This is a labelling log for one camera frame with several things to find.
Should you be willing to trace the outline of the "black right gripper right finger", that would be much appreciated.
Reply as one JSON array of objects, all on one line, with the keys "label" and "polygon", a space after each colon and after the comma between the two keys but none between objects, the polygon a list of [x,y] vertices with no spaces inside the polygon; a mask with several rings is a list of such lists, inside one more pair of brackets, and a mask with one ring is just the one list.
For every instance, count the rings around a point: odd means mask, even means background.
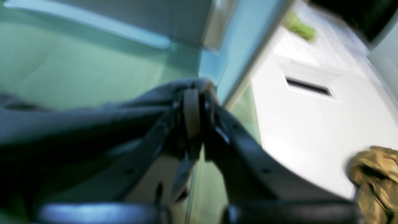
[{"label": "black right gripper right finger", "polygon": [[224,180],[228,204],[222,224],[363,224],[357,205],[290,171],[243,125],[201,94],[205,159]]}]

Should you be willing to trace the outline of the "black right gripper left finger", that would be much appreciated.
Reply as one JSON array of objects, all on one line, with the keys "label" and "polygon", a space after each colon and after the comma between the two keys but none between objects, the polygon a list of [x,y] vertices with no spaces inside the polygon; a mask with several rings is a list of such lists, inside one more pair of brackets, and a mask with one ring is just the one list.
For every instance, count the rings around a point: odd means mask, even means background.
[{"label": "black right gripper left finger", "polygon": [[139,145],[101,173],[50,199],[37,224],[171,224],[182,160],[200,157],[200,99],[185,90]]}]

